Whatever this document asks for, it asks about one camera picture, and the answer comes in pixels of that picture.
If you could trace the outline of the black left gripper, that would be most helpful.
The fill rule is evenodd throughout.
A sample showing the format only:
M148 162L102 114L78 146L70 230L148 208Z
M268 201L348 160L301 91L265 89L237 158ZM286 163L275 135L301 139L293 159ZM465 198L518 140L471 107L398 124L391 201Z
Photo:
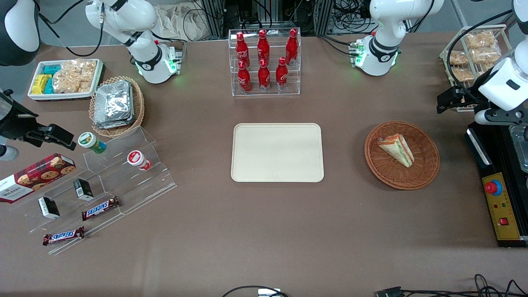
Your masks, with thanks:
M472 107L472 110L475 112L487 109L487 108L497 108L497 105L491 103L491 101L485 97L478 88L483 85L493 69L490 68L482 73L479 77L474 79L473 84L470 87L466 87L462 82L460 86L452 86L446 91L442 92L437 96L437 114L441 114L449 109L453 108L462 108L469 110Z

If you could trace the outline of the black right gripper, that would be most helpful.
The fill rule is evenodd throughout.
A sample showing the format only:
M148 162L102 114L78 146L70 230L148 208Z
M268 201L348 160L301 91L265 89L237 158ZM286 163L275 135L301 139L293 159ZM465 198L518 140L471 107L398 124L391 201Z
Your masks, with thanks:
M64 128L49 124L39 126L38 114L12 99L12 91L1 91L1 136L6 139L28 142L41 147L43 142L54 143L75 150L74 135Z

